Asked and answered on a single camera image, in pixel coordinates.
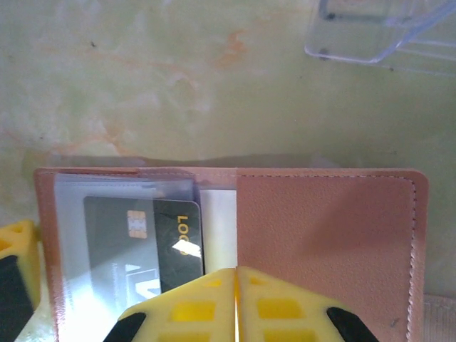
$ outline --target black card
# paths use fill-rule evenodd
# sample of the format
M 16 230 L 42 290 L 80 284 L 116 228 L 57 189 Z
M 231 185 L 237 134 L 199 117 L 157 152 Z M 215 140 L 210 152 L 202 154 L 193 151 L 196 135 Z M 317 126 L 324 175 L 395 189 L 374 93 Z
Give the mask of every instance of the black card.
M 84 209 L 93 291 L 113 313 L 203 275 L 198 204 L 86 197 Z

